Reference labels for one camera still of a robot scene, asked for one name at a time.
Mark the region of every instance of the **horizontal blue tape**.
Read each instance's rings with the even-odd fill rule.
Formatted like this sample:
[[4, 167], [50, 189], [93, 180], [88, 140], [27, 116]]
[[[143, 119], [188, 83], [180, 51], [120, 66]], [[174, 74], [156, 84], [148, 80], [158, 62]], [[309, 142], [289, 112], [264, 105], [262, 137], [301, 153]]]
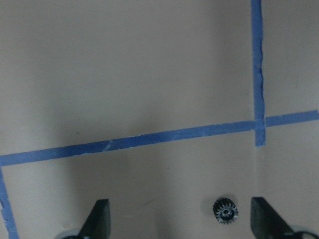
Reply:
[[263, 19], [261, 13], [261, 1], [251, 0], [251, 23], [252, 23], [252, 50], [253, 50], [253, 80], [254, 80], [254, 114], [255, 114], [255, 145], [265, 145], [265, 100], [263, 95], [262, 74], [262, 41]]
[[16, 229], [12, 208], [9, 202], [8, 194], [3, 180], [2, 170], [0, 169], [0, 202], [2, 205], [2, 216], [5, 226], [8, 230], [8, 236], [10, 239], [19, 239]]
[[266, 117], [266, 127], [274, 127], [292, 123], [302, 123], [313, 120], [319, 120], [318, 111], [306, 111], [281, 116]]
[[61, 148], [52, 148], [33, 152], [17, 153], [0, 156], [0, 165], [7, 166], [21, 163], [37, 162], [55, 158], [65, 158], [83, 154], [100, 153], [176, 140], [245, 132], [253, 130], [254, 126], [255, 124], [253, 121], [217, 124], [160, 133], [151, 133], [136, 137], [119, 138], [114, 140], [67, 146]]

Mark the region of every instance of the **blue tape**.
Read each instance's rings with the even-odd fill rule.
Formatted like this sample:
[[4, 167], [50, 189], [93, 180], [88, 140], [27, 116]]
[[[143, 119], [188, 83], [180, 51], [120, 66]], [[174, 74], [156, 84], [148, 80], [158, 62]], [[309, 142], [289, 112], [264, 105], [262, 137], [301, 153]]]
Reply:
[[12, 208], [6, 191], [6, 187], [3, 180], [2, 170], [0, 169], [0, 202], [2, 205], [2, 215], [5, 226], [9, 233], [10, 239], [19, 239], [19, 235], [16, 229]]
[[261, 0], [251, 0], [252, 42], [253, 42], [253, 79], [254, 79], [254, 113], [255, 113], [255, 144], [257, 147], [265, 145], [265, 101], [263, 96], [262, 74], [262, 41], [263, 20]]
[[281, 116], [266, 117], [266, 127], [274, 127], [292, 123], [302, 123], [313, 120], [319, 120], [318, 111], [306, 111]]
[[136, 137], [45, 149], [33, 152], [0, 156], [2, 166], [65, 158], [83, 154], [100, 153], [118, 149], [132, 148], [149, 144], [164, 143], [176, 140], [209, 137], [220, 134], [245, 132], [254, 129], [253, 121], [217, 124], [195, 128], [145, 134]]

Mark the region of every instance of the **gear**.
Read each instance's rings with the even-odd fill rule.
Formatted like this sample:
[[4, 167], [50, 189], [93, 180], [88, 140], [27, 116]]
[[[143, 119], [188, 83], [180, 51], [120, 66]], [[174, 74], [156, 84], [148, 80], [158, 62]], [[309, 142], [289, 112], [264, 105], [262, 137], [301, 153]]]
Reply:
[[220, 223], [229, 224], [238, 218], [238, 209], [229, 198], [218, 199], [213, 206], [215, 217]]

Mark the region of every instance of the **black gear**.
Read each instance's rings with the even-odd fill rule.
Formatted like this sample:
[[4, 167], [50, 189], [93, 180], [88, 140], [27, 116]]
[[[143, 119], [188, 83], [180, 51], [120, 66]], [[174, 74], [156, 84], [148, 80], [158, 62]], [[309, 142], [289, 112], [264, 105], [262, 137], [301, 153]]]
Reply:
[[213, 206], [215, 217], [220, 223], [228, 224], [238, 218], [238, 209], [229, 198], [218, 199]]

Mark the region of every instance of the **blue tape strip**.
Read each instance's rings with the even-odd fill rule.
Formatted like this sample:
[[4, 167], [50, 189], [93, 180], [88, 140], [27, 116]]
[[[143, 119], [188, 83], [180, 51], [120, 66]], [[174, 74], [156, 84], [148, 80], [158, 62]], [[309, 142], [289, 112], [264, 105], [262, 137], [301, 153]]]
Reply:
[[254, 113], [255, 113], [255, 144], [257, 147], [265, 145], [265, 101], [263, 96], [262, 74], [262, 41], [263, 20], [261, 0], [251, 0], [252, 42], [253, 42], [253, 78], [254, 78]]
[[208, 137], [220, 134], [245, 132], [254, 129], [253, 121], [217, 124], [174, 131], [145, 134], [136, 137], [120, 138], [96, 143], [52, 148], [26, 153], [0, 156], [2, 166], [65, 158], [83, 154], [100, 153], [143, 145], [170, 142], [182, 139]]
[[3, 215], [4, 223], [8, 230], [9, 238], [19, 239], [1, 169], [0, 169], [0, 202], [2, 205], [2, 215]]
[[271, 116], [266, 118], [266, 127], [274, 127], [292, 123], [302, 123], [319, 120], [318, 111], [306, 111], [300, 113]]

